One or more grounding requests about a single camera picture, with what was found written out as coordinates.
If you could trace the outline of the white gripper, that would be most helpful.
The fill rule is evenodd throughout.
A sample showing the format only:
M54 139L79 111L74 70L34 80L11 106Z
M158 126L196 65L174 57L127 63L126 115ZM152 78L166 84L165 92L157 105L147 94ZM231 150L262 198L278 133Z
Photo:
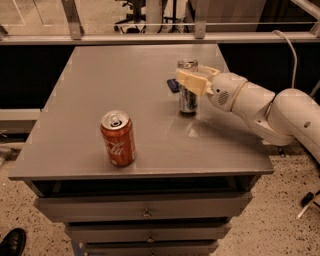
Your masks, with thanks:
M199 65L198 72L178 69L175 78L180 85L197 96L208 94L210 103L225 112L232 110L238 92L248 82L237 74L220 73L218 69L205 65Z

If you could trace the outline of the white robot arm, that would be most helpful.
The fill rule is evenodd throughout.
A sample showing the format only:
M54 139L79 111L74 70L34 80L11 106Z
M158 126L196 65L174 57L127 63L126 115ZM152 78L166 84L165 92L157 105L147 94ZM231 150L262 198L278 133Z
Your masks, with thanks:
M179 68L175 78L213 106L240 117L262 139L277 146L298 140L320 162L320 106L303 91L289 88L276 94L207 66Z

